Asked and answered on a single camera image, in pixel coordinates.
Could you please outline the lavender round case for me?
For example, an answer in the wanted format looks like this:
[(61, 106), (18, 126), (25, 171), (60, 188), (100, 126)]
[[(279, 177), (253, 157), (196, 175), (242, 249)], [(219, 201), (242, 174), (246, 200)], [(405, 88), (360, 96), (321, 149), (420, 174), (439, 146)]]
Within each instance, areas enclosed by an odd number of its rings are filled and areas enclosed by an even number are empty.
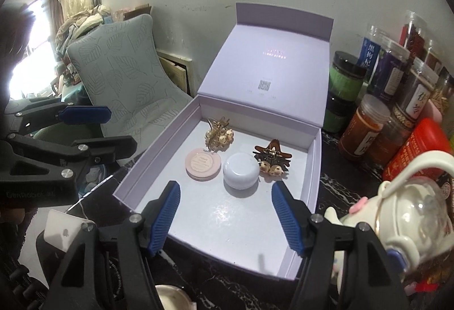
[(237, 190), (246, 190), (258, 181), (260, 169), (257, 160), (247, 153), (235, 153), (223, 165), (223, 180)]

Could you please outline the pink round blush compact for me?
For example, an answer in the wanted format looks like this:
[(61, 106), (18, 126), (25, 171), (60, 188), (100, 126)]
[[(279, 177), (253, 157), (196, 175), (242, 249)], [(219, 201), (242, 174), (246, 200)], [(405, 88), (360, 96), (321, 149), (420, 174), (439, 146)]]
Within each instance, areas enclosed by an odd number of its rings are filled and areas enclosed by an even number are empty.
[(221, 166), (219, 155), (202, 148), (192, 150), (185, 159), (186, 172), (191, 178), (199, 181), (216, 177)]

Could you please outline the cream round jar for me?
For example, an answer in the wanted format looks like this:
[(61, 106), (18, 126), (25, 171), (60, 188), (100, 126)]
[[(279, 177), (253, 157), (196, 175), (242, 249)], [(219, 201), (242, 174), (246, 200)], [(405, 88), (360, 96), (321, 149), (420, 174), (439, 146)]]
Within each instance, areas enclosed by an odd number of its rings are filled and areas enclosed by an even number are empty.
[(197, 304), (186, 292), (173, 285), (155, 287), (164, 310), (196, 310)]

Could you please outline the brown pearl hair claw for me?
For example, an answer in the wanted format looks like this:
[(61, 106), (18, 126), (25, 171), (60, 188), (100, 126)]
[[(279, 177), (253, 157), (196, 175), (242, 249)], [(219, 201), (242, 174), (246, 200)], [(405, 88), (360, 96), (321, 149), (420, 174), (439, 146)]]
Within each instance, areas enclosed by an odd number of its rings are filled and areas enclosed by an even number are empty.
[(290, 153), (281, 150), (279, 140), (273, 139), (266, 147), (256, 145), (254, 158), (258, 162), (260, 172), (269, 176), (281, 176), (289, 171), (291, 158)]

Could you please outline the grey leaf pattern cushion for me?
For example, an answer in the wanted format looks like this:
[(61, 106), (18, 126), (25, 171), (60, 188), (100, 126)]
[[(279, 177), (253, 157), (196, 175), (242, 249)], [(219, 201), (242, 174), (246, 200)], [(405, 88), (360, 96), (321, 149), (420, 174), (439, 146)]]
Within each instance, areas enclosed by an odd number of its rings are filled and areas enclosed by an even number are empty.
[(67, 54), (95, 106), (108, 106), (105, 137), (132, 136), (143, 153), (192, 100), (165, 73), (148, 14), (101, 25)]

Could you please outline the lavender open gift box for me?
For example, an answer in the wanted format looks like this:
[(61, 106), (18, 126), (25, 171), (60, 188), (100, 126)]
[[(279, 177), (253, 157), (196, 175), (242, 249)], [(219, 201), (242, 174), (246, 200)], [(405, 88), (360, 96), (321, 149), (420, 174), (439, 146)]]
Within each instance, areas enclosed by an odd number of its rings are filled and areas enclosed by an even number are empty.
[(238, 3), (236, 24), (196, 97), (142, 154), (115, 198), (140, 212), (174, 180), (181, 202), (172, 239), (250, 272), (294, 279), (302, 260), (289, 248), (272, 205), (274, 179), (261, 176), (251, 188), (236, 191), (221, 172), (194, 180), (185, 161), (203, 147), (210, 119), (228, 119), (234, 140), (221, 159), (279, 140), (292, 156), (283, 181), (314, 210), (332, 29), (333, 20), (319, 14)]

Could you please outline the gold pearl hair claw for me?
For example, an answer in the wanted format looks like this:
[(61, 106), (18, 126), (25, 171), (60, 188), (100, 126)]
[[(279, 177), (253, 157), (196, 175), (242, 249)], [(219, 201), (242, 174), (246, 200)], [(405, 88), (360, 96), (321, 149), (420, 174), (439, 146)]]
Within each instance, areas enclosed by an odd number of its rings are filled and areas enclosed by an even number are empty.
[(205, 146), (210, 152), (224, 151), (234, 141), (234, 131), (229, 119), (208, 119), (209, 130), (205, 133)]

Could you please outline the white smartphone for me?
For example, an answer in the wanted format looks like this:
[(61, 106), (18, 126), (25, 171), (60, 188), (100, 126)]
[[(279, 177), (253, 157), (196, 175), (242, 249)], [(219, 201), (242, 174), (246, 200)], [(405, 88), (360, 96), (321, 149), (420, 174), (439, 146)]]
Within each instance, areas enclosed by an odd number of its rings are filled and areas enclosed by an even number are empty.
[(92, 220), (51, 209), (43, 233), (44, 241), (60, 251), (67, 252), (85, 223), (94, 224)]

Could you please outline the orange spice jar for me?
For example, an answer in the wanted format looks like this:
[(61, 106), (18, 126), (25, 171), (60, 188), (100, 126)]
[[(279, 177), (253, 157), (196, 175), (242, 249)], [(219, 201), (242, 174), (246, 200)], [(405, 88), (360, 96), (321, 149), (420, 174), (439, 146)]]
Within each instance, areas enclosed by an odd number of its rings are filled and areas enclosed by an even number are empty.
[(389, 117), (390, 110), (385, 103), (373, 95), (364, 95), (339, 140), (340, 152), (352, 159), (363, 156), (380, 134)]

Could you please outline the white cartoon dog water bottle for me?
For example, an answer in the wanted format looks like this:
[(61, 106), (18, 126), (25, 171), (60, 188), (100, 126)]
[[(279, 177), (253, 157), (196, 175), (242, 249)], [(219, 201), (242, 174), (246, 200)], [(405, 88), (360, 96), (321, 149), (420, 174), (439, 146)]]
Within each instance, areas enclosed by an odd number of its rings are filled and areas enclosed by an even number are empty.
[(415, 157), (392, 181), (384, 181), (373, 198), (362, 198), (348, 214), (333, 207), (324, 217), (335, 225), (366, 223), (375, 232), (397, 273), (404, 278), (418, 267), (453, 249), (453, 224), (435, 181), (417, 173), (440, 169), (453, 174), (453, 156), (433, 150)]

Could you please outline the green black lid jar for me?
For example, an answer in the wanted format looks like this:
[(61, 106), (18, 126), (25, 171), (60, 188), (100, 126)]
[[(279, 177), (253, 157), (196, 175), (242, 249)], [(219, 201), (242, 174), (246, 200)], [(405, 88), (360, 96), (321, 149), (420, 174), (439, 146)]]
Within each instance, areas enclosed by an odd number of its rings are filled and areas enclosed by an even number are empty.
[(322, 129), (337, 133), (350, 119), (367, 69), (359, 66), (356, 56), (335, 51), (329, 69), (329, 87)]

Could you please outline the red canister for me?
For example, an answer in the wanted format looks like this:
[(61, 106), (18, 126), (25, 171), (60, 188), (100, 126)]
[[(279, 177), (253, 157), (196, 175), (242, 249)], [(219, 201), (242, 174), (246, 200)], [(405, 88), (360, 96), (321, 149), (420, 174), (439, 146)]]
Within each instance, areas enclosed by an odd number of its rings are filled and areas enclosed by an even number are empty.
[(382, 179), (392, 181), (415, 157), (433, 150), (453, 155), (450, 142), (441, 126), (430, 118), (424, 118), (386, 165)]

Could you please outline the brown label herb jar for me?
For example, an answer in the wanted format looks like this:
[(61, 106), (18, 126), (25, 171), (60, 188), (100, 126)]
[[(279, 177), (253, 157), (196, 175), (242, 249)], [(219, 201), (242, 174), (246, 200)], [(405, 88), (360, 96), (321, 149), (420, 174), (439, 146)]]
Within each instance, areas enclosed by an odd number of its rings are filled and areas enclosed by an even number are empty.
[(413, 60), (402, 92), (393, 105), (392, 115), (406, 130), (412, 130), (435, 89), (439, 76), (420, 58)]

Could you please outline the blue label clear jar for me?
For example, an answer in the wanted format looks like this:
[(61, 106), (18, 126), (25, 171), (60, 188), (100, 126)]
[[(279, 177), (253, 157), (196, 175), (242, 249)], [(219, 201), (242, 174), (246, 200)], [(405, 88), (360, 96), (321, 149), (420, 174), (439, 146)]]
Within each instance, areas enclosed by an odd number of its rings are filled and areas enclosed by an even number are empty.
[(373, 74), (375, 64), (377, 63), (379, 51), (385, 38), (388, 39), (389, 34), (387, 34), (383, 29), (380, 29), (374, 24), (368, 25), (362, 41), (362, 47), (359, 53), (358, 61), (359, 66), (363, 69), (366, 69), (364, 77), (365, 83), (368, 83), (370, 81), (370, 77)]

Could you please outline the red contents tall jar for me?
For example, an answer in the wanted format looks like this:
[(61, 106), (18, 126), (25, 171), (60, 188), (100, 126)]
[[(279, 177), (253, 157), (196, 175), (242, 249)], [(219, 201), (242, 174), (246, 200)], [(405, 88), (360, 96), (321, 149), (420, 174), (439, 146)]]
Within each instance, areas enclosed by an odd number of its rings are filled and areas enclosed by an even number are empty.
[(399, 44), (410, 50), (415, 42), (415, 38), (424, 29), (426, 29), (426, 21), (412, 10), (405, 12), (404, 24), (401, 30)]

